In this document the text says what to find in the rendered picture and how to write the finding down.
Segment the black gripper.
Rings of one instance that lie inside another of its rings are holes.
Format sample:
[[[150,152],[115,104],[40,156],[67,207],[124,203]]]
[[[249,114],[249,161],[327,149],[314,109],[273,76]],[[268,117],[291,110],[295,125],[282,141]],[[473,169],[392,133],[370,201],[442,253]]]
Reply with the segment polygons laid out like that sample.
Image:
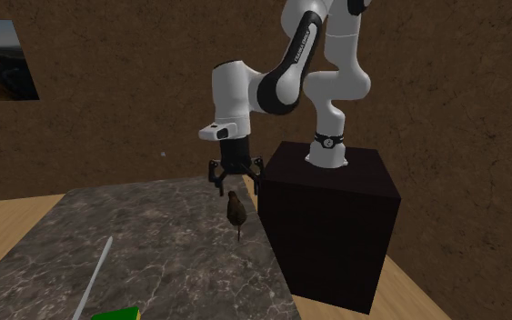
[[[224,180],[228,174],[248,175],[253,181],[254,195],[259,194],[261,179],[265,176],[265,164],[261,156],[251,158],[249,152],[249,136],[237,139],[219,141],[221,161],[211,159],[208,163],[208,181],[224,195]],[[221,166],[223,171],[216,175],[216,168]]]

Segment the green and yellow box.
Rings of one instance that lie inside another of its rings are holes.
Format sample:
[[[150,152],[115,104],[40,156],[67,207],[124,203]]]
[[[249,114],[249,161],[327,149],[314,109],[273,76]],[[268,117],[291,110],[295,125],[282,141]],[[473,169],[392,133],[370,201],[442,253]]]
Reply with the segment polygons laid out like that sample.
[[[90,320],[141,320],[141,313],[137,306],[131,306],[93,315]]]

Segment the dark robot stand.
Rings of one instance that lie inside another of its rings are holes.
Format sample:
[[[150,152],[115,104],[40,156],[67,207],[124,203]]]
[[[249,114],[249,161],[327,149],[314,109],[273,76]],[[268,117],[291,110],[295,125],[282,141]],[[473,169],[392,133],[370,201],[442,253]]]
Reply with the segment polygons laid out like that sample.
[[[257,212],[292,295],[369,314],[401,196],[375,149],[319,168],[309,146],[282,142],[266,166]]]

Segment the thin grey rod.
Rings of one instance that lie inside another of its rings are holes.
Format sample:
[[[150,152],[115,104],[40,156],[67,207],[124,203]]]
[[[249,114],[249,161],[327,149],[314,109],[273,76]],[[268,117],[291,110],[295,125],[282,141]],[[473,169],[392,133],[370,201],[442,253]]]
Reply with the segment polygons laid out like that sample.
[[[107,242],[105,243],[105,246],[102,250],[102,253],[98,259],[98,262],[96,264],[96,267],[95,267],[95,270],[94,272],[92,273],[92,276],[88,282],[88,285],[79,301],[79,304],[72,316],[72,319],[71,320],[79,320],[80,319],[80,316],[85,308],[85,305],[87,303],[87,300],[88,300],[88,297],[91,293],[91,290],[92,290],[92,287],[95,283],[95,280],[97,278],[97,275],[99,274],[99,271],[101,269],[101,266],[103,265],[104,261],[106,260],[107,258],[107,255],[109,253],[109,250],[112,246],[112,243],[113,243],[113,237],[112,236],[109,236],[108,239],[107,239]]]

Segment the brown pear-shaped object with stem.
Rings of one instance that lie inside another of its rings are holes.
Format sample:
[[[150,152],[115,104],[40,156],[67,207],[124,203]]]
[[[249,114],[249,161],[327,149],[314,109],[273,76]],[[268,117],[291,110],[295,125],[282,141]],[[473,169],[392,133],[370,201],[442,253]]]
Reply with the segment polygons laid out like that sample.
[[[237,228],[237,240],[240,240],[241,226],[247,219],[247,213],[234,191],[228,192],[226,217],[229,223]]]

